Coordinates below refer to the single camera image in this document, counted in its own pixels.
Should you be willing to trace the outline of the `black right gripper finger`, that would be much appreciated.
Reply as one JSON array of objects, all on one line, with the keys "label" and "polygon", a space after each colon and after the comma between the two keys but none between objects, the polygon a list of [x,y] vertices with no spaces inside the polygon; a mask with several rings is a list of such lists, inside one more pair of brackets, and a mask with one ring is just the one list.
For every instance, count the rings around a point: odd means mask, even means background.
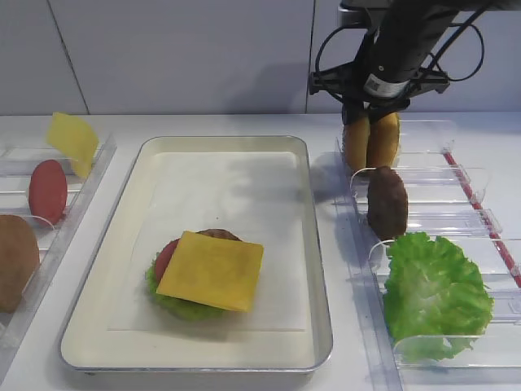
[{"label": "black right gripper finger", "polygon": [[342,105],[342,122],[344,125],[366,118],[366,110],[362,103],[344,103]]}]

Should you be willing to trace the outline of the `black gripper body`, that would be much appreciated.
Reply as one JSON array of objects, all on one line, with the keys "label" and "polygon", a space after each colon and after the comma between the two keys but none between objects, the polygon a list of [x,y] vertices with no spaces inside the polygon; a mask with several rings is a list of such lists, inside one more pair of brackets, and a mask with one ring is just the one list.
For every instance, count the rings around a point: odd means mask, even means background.
[{"label": "black gripper body", "polygon": [[309,93],[324,92],[346,112],[373,109],[403,110],[420,94],[443,93],[450,85],[446,73],[421,64],[381,63],[371,66],[354,61],[309,74]]}]

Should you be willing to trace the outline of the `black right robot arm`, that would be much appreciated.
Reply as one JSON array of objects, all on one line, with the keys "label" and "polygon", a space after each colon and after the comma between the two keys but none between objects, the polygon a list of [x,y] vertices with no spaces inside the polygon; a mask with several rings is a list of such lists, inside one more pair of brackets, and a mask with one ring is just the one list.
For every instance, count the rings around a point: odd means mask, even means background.
[{"label": "black right robot arm", "polygon": [[[402,111],[416,95],[443,92],[449,77],[434,67],[485,8],[478,1],[342,1],[338,26],[316,54],[309,94],[324,91],[341,103],[351,125]],[[366,31],[354,59],[323,69],[321,51],[347,29]]]}]

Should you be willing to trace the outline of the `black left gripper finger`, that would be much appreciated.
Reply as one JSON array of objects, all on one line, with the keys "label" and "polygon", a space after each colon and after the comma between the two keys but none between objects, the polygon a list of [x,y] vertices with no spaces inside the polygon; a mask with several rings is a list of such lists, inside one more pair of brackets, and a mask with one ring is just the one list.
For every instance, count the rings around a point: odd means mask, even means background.
[{"label": "black left gripper finger", "polygon": [[378,122],[385,116],[396,112],[395,108],[390,107],[369,107],[368,118],[370,122]]}]

